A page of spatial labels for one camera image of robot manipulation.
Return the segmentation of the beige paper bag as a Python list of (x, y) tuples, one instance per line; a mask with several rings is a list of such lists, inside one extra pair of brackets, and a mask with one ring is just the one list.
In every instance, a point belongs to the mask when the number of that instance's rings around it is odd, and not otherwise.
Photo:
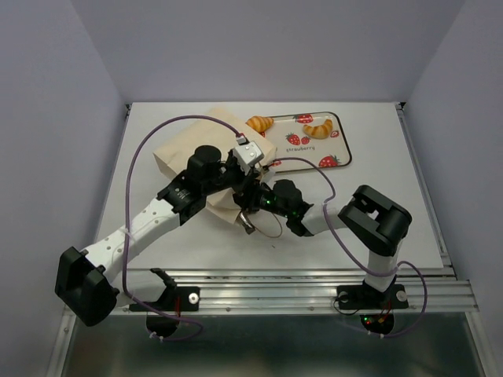
[[(207, 115), (230, 124), (249, 141), (254, 141), (264, 154), (260, 161), (262, 166), (269, 164), (276, 157), (276, 145), (254, 131), (243, 119), (224, 108), (212, 108)], [(231, 130), (212, 121), (198, 119), (167, 139), (153, 155), (160, 172), (172, 180), (187, 167), (189, 157), (202, 145), (216, 147), (221, 152), (222, 158), (227, 159), (229, 151), (236, 147), (237, 143)], [(229, 188), (210, 195), (207, 198), (206, 209), (231, 225), (237, 222), (240, 213), (240, 208), (233, 201), (233, 191)]]

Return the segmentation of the metal tongs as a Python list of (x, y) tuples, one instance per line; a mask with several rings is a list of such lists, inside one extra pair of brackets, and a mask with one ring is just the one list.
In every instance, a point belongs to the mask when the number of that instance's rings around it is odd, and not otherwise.
[(237, 216), (237, 222), (243, 227), (244, 231), (248, 234), (251, 235), (256, 231), (256, 227), (252, 224), (251, 220), (249, 219), (248, 215), (241, 211), (238, 216)]

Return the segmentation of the fake croissant bread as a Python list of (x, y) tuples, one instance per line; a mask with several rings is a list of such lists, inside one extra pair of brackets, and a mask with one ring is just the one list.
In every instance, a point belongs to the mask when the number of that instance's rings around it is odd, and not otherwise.
[(258, 133), (264, 133), (274, 124), (272, 117), (252, 116), (246, 121), (246, 124)]
[(303, 126), (303, 132), (310, 138), (323, 140), (330, 136), (333, 130), (333, 122), (331, 119), (326, 119), (321, 125), (311, 126), (306, 124)]

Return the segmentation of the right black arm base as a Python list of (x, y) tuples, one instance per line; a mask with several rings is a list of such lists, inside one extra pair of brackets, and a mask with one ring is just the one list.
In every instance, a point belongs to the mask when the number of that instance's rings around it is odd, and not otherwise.
[(349, 315), (360, 313), (360, 321), (365, 330), (378, 335), (389, 335), (395, 325), (392, 313), (397, 309), (408, 309), (408, 296), (401, 284), (392, 284), (385, 292), (380, 292), (366, 283), (343, 285), (337, 289), (334, 308)]

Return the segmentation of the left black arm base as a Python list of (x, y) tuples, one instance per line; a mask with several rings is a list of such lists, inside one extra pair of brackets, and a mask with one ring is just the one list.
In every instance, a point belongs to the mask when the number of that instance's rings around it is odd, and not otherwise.
[(183, 313), (195, 313), (200, 305), (200, 288), (197, 286), (166, 288), (155, 302), (148, 305), (158, 311), (172, 312), (169, 318), (148, 311), (137, 303), (129, 305), (133, 313), (147, 313), (145, 319), (146, 330), (151, 339), (160, 342), (175, 342), (197, 337), (203, 331), (200, 322), (195, 324), (182, 319)]

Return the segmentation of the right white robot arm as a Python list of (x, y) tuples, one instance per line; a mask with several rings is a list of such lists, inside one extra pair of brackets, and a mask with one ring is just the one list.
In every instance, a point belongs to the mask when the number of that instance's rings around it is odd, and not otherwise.
[(398, 268), (398, 249), (412, 223), (411, 214), (374, 188), (361, 185), (341, 210), (328, 204), (309, 204), (293, 181), (279, 180), (272, 187), (252, 183), (233, 194), (242, 211), (264, 210), (286, 219), (289, 230), (300, 237), (316, 236), (337, 229), (349, 229), (369, 250), (362, 297), (370, 306), (380, 306), (390, 297)]

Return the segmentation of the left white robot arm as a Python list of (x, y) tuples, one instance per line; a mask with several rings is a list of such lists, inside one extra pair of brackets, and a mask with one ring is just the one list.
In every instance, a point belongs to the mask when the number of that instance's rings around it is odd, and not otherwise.
[(249, 141), (231, 149), (226, 160), (221, 157), (214, 146), (196, 148), (186, 168), (140, 214), (128, 216), (123, 227), (103, 240), (62, 253), (55, 293), (85, 325), (102, 322), (118, 306), (119, 295), (129, 293), (112, 285), (126, 275), (128, 262), (203, 210), (210, 195), (226, 189), (239, 192), (251, 184), (259, 175), (255, 166), (263, 152)]

